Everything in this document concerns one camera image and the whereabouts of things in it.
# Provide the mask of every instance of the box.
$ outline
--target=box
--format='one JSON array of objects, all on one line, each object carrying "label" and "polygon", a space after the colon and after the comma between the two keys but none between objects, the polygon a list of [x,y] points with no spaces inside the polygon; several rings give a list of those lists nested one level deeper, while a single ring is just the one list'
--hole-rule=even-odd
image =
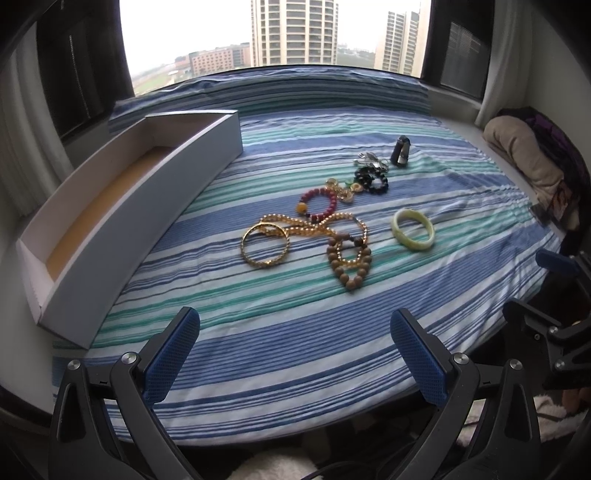
[{"label": "box", "polygon": [[235,111],[148,115],[66,179],[17,251],[35,322],[89,348],[136,268],[240,153]]}]

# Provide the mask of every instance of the jade bangle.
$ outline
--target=jade bangle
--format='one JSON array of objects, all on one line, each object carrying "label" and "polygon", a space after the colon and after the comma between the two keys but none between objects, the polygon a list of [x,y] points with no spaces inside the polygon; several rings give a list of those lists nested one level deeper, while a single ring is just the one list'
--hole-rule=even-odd
[{"label": "jade bangle", "polygon": [[[398,226],[398,222],[405,218],[410,218],[412,220],[416,220],[417,222],[422,223],[423,226],[427,229],[429,238],[424,242],[419,242],[417,240],[412,240],[411,238],[404,235],[404,233]],[[396,240],[398,240],[401,244],[403,244],[410,250],[427,250],[428,248],[431,248],[431,246],[435,242],[435,227],[431,223],[431,220],[429,220],[421,212],[418,212],[416,210],[403,209],[397,211],[394,217],[392,217],[392,233],[394,234]]]}]

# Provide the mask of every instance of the yellow bead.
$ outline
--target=yellow bead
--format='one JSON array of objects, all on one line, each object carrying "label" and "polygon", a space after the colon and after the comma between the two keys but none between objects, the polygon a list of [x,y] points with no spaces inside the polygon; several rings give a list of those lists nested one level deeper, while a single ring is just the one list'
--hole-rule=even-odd
[{"label": "yellow bead", "polygon": [[308,206],[304,202],[298,202],[298,204],[295,206],[295,211],[300,215],[305,215],[308,211]]}]

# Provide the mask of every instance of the sky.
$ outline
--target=sky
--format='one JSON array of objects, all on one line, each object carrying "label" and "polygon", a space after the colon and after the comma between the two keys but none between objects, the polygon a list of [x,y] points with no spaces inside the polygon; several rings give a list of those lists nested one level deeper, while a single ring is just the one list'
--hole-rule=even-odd
[{"label": "sky", "polygon": [[[251,39],[250,0],[119,0],[129,72],[197,50]],[[418,12],[421,0],[335,0],[339,44],[374,51],[387,10]]]}]

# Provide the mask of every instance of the silver bolt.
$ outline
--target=silver bolt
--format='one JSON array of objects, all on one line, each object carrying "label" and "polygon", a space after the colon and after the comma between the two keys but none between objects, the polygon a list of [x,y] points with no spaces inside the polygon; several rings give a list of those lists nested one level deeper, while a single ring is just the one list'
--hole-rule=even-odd
[{"label": "silver bolt", "polygon": [[470,359],[465,353],[458,352],[453,354],[453,361],[459,365],[466,365]]},{"label": "silver bolt", "polygon": [[138,359],[135,352],[127,352],[121,356],[121,361],[127,365],[134,363]]},{"label": "silver bolt", "polygon": [[78,370],[80,368],[80,360],[72,360],[68,364],[68,370]]},{"label": "silver bolt", "polygon": [[523,368],[523,364],[516,358],[512,358],[511,360],[509,360],[509,366],[513,370],[521,370]]}]

